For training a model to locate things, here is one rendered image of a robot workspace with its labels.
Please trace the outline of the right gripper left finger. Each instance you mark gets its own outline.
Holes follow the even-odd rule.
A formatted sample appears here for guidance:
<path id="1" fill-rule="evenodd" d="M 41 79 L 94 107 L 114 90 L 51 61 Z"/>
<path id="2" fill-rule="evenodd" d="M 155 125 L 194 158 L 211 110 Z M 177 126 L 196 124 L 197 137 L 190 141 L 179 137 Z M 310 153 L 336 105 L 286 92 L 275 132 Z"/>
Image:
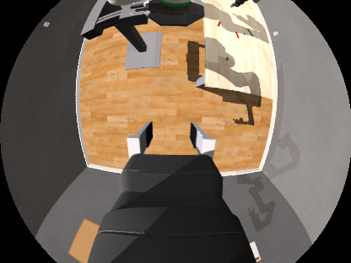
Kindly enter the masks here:
<path id="1" fill-rule="evenodd" d="M 136 135 L 129 135 L 127 138 L 128 155 L 131 158 L 134 154 L 144 154 L 145 149 L 149 148 L 153 138 L 153 122 L 148 121 L 136 132 Z"/>

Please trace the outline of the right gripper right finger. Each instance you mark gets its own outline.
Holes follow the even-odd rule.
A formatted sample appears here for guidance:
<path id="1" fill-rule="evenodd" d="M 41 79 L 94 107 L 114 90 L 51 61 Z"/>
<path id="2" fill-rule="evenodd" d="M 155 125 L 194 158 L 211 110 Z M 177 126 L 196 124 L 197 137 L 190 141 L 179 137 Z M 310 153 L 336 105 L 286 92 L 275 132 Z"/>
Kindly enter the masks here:
<path id="1" fill-rule="evenodd" d="M 213 159 L 216 139 L 208 137 L 196 122 L 190 124 L 190 141 L 192 141 L 192 146 L 197 150 L 198 155 L 208 155 Z"/>

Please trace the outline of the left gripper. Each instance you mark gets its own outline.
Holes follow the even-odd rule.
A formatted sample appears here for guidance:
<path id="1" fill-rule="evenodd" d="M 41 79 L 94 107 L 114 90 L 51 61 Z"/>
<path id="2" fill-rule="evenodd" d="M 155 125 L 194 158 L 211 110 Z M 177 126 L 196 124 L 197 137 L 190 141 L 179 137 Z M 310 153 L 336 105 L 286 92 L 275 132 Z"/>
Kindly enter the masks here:
<path id="1" fill-rule="evenodd" d="M 230 7 L 231 7 L 231 8 L 233 8 L 234 6 L 239 7 L 240 4 L 243 4 L 243 3 L 245 3 L 246 1 L 249 1 L 249 0 L 235 0 L 235 3 L 230 4 Z"/>

